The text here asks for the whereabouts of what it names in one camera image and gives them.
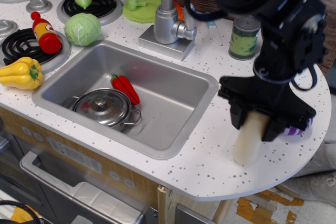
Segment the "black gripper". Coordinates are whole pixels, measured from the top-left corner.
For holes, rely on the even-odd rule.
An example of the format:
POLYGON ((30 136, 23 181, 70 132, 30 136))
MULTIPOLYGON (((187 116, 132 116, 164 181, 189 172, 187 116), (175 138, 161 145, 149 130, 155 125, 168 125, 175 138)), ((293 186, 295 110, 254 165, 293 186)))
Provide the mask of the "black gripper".
POLYGON ((261 127, 261 141, 272 142, 285 128, 304 130, 315 109, 294 94, 290 85, 271 84, 253 77, 221 77, 218 95, 228 100, 234 128, 240 129, 247 113, 267 115, 261 127))

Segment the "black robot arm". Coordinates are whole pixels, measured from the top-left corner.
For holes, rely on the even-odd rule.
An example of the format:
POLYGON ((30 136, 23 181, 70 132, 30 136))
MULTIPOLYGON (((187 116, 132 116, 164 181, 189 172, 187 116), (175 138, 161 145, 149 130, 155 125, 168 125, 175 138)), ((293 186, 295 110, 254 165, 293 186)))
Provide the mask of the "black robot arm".
POLYGON ((218 94, 228 100, 232 125, 239 129, 255 111, 266 116, 261 140, 273 141, 288 127, 308 128, 316 111, 292 91, 295 76, 308 69, 317 82, 315 64, 328 52, 323 32, 326 7, 321 0, 214 0, 218 11, 198 14, 184 0, 189 14, 200 21, 228 15, 251 15, 261 23, 262 47, 252 77, 220 78, 218 94))

